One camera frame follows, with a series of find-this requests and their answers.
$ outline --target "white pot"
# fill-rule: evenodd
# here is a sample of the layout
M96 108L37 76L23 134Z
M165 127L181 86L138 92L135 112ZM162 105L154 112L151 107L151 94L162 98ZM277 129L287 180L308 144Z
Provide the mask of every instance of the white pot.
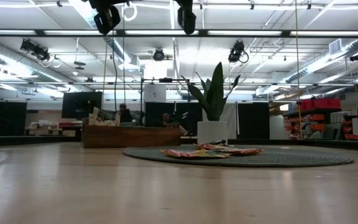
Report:
M209 143L226 140L227 122L225 121L199 121L197 123L197 143Z

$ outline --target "cable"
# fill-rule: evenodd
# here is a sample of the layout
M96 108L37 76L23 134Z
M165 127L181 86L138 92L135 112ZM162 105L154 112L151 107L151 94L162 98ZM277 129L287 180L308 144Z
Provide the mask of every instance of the cable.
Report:
M246 55L247 56L247 60L245 62L242 62L241 60L239 60L239 62L245 64L249 61L249 55L247 54L247 52L244 52L243 55Z
M295 25L296 25L296 69L299 75L299 46L298 46L298 1L295 0ZM298 77L298 91L301 90L300 83L299 83L300 77ZM301 132L301 139L303 139L303 133L302 133L302 117L301 117L301 108L298 107L298 115L299 115L299 127Z
M104 52L104 73L103 73L103 92L102 92L102 103L101 109L103 109L103 98L104 98L104 84L106 83L106 68L107 68L107 46L108 46L108 35L106 35L106 51Z
M112 38L112 41L114 41L114 30L112 31L112 34L111 34L111 38ZM114 107L117 111L117 79L118 79L118 73L117 73L117 66L116 66L116 59L115 59L115 53L114 53L114 46L115 44L113 43L112 45L112 63L114 64L114 70L116 72L116 81L114 82Z
M125 30L125 15L124 13L122 13L122 16L124 17L124 21L122 22L122 29ZM122 38L122 57L123 57L123 63L124 65L122 66L122 69L124 70L123 72L123 75L124 75L124 78L123 78L123 81L124 81L124 103L126 104L127 102L127 98L126 98L126 88L125 88L125 36Z

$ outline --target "ventilation duct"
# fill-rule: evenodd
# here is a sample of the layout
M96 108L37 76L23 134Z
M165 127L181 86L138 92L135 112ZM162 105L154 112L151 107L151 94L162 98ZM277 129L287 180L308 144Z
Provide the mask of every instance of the ventilation duct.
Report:
M54 82L73 82L73 80L65 77L64 75L61 75L49 68L45 68L37 62L23 57L23 55L13 52L1 45L0 64L9 65L13 67L13 69L18 70L21 73L27 73L28 75L38 73L39 77L44 79L47 77L49 80L53 80ZM76 85L76 88L83 91L92 91L92 89L81 85Z
M319 69L322 69L338 60L354 55L358 52L358 40L347 40L339 39L334 41L329 45L329 50L325 51L321 55L312 58L307 61L303 68L295 68L290 71L285 79L286 83L291 83L292 81L301 78L303 76L309 75Z
M96 24L94 23L94 16L98 13L96 10L92 9L87 2L83 2L81 0L68 0L68 2L75 8L75 10L77 10L77 12L84 18L92 29L97 29ZM124 58L125 63L131 63L132 57L124 51L117 40L110 38L107 40L107 44L110 48L114 49L114 56L118 57L122 63L124 63Z

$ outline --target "round rug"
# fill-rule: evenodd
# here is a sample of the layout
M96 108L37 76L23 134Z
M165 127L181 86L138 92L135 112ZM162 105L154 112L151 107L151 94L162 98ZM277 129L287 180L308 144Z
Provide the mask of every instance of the round rug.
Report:
M250 146L237 146L239 149ZM194 151L195 146L160 146L160 147L129 147L123 150L127 156L149 159L161 162L176 162L182 164L198 164L210 166L239 166L239 167L312 167L350 164L354 159L340 153L324 152L306 149L263 148L264 151L254 156L229 156L219 159L181 159L168 157L160 152L162 149Z

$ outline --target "wooden planter box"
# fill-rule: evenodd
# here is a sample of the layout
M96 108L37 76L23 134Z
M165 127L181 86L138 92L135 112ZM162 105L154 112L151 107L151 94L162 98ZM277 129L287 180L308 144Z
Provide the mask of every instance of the wooden planter box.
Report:
M179 128L114 127L86 123L81 138L84 148L180 145Z

